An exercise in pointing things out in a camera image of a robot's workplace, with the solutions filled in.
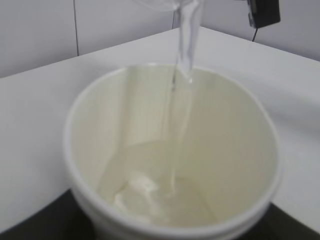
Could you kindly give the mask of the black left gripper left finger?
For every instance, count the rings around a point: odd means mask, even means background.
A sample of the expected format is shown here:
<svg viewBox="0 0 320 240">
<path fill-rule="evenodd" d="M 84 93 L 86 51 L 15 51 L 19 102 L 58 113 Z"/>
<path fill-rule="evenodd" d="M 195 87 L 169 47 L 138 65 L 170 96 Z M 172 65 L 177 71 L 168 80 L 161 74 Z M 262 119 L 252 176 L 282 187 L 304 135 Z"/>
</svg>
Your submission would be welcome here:
<svg viewBox="0 0 320 240">
<path fill-rule="evenodd" d="M 21 223 L 0 234 L 2 240 L 95 240 L 89 218 L 70 190 Z"/>
</svg>

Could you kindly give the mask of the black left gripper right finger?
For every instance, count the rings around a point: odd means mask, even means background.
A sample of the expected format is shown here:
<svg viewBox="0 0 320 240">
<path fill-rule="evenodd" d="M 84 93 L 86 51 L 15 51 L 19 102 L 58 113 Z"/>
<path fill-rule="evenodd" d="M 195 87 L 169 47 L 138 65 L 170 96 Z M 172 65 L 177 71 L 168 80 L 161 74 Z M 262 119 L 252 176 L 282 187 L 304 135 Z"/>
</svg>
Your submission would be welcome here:
<svg viewBox="0 0 320 240">
<path fill-rule="evenodd" d="M 319 240 L 320 234 L 272 204 L 252 229 L 253 240 Z"/>
</svg>

